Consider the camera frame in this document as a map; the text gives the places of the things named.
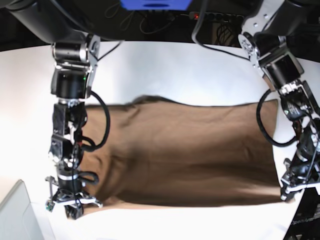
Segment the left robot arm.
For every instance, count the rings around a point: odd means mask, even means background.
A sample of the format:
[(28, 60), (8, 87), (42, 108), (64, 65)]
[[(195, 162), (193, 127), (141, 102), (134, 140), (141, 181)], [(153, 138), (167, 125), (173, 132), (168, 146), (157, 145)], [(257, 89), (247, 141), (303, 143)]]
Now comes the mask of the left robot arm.
[(281, 178), (280, 197), (286, 202), (301, 190), (320, 185), (320, 108), (308, 83), (302, 80), (303, 67), (287, 46), (287, 36), (319, 4), (317, 0), (262, 0), (255, 12), (244, 19), (238, 35), (247, 60), (278, 93), (282, 111), (295, 132), (285, 143), (276, 142), (267, 134), (261, 120), (265, 101), (262, 97), (256, 120), (263, 136), (280, 148), (296, 144), (293, 158), (284, 160), (286, 171)]

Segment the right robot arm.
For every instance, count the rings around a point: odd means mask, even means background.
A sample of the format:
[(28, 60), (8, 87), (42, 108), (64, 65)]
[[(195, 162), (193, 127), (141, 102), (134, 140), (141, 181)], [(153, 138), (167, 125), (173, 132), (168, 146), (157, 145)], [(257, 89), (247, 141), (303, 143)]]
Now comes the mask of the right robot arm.
[(50, 193), (46, 209), (52, 211), (55, 205), (61, 205), (67, 217), (78, 219), (85, 205), (102, 206), (85, 191), (87, 184), (99, 182), (98, 175), (80, 169), (84, 153), (102, 147), (83, 135), (88, 120), (85, 100), (96, 96), (92, 84), (101, 38), (59, 0), (3, 0), (0, 6), (52, 47), (55, 65), (50, 92), (57, 102), (48, 157), (55, 163), (57, 176), (46, 180), (57, 186), (57, 191)]

